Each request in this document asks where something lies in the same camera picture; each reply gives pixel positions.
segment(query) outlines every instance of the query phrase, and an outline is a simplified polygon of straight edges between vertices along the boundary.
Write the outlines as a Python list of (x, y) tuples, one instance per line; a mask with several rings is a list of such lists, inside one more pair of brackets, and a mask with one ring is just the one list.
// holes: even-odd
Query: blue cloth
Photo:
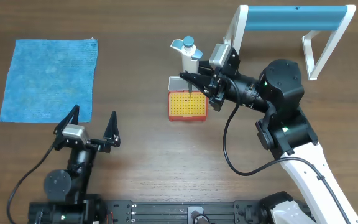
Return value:
[(78, 121), (90, 122), (97, 59), (94, 39), (17, 40), (1, 121), (58, 123), (78, 104)]

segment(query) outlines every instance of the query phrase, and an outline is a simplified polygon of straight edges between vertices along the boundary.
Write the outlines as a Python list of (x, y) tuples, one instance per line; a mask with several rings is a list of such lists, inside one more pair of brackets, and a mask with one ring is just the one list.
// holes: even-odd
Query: cable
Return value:
[(9, 219), (10, 223), (15, 224), (15, 222), (13, 221), (12, 217), (11, 217), (11, 202), (13, 199), (13, 196), (15, 196), (16, 190), (19, 188), (20, 184), (23, 182), (23, 180), (29, 176), (34, 170), (36, 170), (36, 168), (38, 168), (43, 162), (44, 160), (48, 157), (48, 155), (50, 154), (50, 152), (53, 149), (53, 144), (49, 147), (47, 153), (45, 153), (45, 155), (43, 156), (43, 158), (37, 163), (37, 165), (35, 165), (30, 171), (28, 171), (16, 184), (15, 188), (12, 191), (11, 196), (9, 197), (9, 200), (7, 201), (7, 205), (6, 205), (6, 215), (7, 218)]
[(318, 180), (321, 180), (323, 182), (323, 184), (326, 186), (329, 194), (331, 194), (335, 204), (337, 205), (339, 211), (341, 212), (341, 215), (343, 216), (343, 218), (345, 219), (347, 224), (351, 224), (351, 222), (349, 221), (349, 218), (347, 217), (345, 211), (342, 208), (342, 205), (339, 203), (338, 198), (336, 197), (335, 193), (333, 192), (332, 188), (329, 186), (329, 184), (327, 183), (327, 180), (325, 179), (325, 176), (323, 176), (320, 171), (310, 162), (308, 162), (305, 159), (299, 158), (299, 157), (284, 157), (284, 158), (279, 158), (277, 160), (271, 161), (266, 163), (265, 165), (251, 171), (251, 172), (240, 172), (238, 171), (230, 162), (229, 156), (227, 155), (227, 150), (226, 150), (226, 135), (227, 135), (227, 129), (229, 128), (230, 125), (230, 121), (231, 119), (233, 119), (234, 115), (236, 114), (237, 110), (240, 107), (240, 91), (239, 88), (237, 87), (237, 85), (234, 83), (233, 80), (231, 80), (230, 78), (225, 78), (225, 80), (227, 82), (229, 82), (234, 89), (236, 90), (236, 106), (233, 109), (233, 112), (230, 114), (229, 119), (227, 119), (226, 125), (224, 127), (224, 131), (223, 131), (223, 154), (224, 154), (224, 158), (226, 159), (227, 164), (229, 165), (229, 167), (238, 175), (244, 176), (244, 177), (248, 177), (250, 175), (254, 175), (268, 167), (270, 167), (271, 165), (283, 162), (283, 161), (291, 161), (291, 160), (295, 160), (295, 161), (300, 161), (305, 163), (306, 165), (308, 165), (316, 174), (317, 174), (317, 178)]

